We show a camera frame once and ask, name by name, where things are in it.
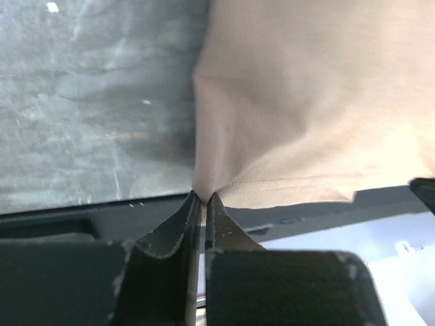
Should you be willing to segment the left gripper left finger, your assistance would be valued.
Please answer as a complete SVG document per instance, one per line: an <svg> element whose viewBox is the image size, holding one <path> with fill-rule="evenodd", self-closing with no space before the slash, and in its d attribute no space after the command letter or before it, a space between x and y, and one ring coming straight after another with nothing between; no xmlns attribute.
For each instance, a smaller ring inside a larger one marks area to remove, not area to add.
<svg viewBox="0 0 435 326"><path fill-rule="evenodd" d="M201 202L190 192L176 213L127 246L110 325L195 324L200 228Z"/></svg>

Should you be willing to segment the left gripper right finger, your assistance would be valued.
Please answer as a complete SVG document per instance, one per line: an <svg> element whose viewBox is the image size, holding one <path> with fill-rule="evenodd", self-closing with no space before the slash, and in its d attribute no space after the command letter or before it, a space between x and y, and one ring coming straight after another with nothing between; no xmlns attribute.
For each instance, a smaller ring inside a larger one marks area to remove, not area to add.
<svg viewBox="0 0 435 326"><path fill-rule="evenodd" d="M346 251L272 251L207 205L208 325L385 325L366 264Z"/></svg>

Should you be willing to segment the beige polo shirt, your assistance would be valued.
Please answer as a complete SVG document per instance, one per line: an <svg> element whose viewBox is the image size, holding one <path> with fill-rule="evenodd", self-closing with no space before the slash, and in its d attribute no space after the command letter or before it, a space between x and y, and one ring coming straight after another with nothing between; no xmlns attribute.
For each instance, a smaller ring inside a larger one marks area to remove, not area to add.
<svg viewBox="0 0 435 326"><path fill-rule="evenodd" d="M213 1L193 188L235 208L434 176L433 1Z"/></svg>

